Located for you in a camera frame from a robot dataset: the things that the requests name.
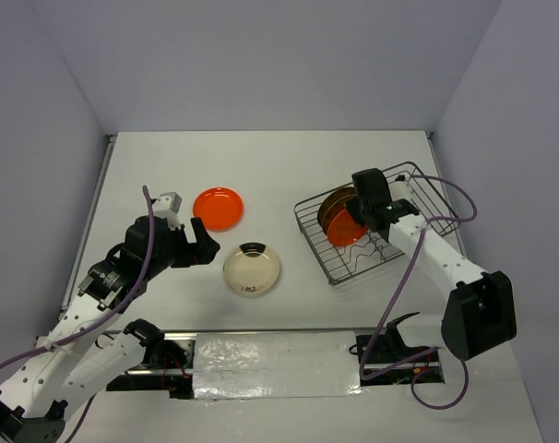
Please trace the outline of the brown gold patterned plate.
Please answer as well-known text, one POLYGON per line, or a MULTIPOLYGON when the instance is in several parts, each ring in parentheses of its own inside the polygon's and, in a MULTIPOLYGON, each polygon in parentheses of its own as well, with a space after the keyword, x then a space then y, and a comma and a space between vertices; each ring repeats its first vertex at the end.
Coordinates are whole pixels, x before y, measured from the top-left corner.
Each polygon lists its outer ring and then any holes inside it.
POLYGON ((331 205, 325 210, 319 211, 320 225, 324 233, 327 233, 330 223, 334 218, 344 209, 346 209, 346 202, 352 198, 352 195, 343 196, 339 199, 333 199, 331 205))

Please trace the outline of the orange plate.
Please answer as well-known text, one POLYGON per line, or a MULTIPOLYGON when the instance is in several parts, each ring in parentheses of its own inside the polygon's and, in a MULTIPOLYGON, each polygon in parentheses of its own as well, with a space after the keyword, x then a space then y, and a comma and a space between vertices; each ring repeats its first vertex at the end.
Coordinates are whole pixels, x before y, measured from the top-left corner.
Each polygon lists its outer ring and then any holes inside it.
POLYGON ((193 203, 193 215, 210 231, 226 231, 235 226, 243 216, 241 197, 227 187, 212 187, 200 193, 193 203))
POLYGON ((346 209, 337 213, 327 226, 327 239, 333 246, 344 247, 360 240, 368 231, 355 222, 346 209))

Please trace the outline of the beige plate with black pattern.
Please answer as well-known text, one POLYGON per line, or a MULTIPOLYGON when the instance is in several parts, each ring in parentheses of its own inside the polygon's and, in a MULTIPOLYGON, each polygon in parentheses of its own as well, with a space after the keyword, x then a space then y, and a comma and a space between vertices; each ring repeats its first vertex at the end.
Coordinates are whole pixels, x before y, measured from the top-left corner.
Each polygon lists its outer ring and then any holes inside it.
POLYGON ((267 293, 280 277, 280 257, 269 245, 248 242, 226 257, 223 276, 237 294, 258 297, 267 293))

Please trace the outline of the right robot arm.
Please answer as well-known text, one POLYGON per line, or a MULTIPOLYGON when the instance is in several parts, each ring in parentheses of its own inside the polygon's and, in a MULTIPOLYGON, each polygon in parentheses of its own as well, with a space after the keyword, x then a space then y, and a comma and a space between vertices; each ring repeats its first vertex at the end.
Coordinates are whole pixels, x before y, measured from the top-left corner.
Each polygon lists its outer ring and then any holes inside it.
POLYGON ((407 197, 395 199, 377 168, 351 176, 355 197, 346 208, 353 220, 410 258, 440 290, 446 302, 441 320, 445 347, 469 359, 517 336, 513 286, 502 271, 489 272, 452 247, 432 222, 469 222, 473 216, 425 218, 407 197))

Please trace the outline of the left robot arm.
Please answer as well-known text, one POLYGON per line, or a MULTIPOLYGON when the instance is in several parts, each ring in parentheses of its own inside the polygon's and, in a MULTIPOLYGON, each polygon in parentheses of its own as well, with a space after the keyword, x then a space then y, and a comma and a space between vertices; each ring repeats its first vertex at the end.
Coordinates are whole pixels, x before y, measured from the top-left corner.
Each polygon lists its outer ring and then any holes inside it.
POLYGON ((98 338, 169 268, 211 263, 220 245, 199 218, 187 240, 174 215, 139 217, 122 243, 94 264, 45 342, 10 358, 14 375, 0 384, 0 442, 55 442, 80 407, 138 365, 159 365, 172 347, 162 330, 139 318, 90 355, 98 338))

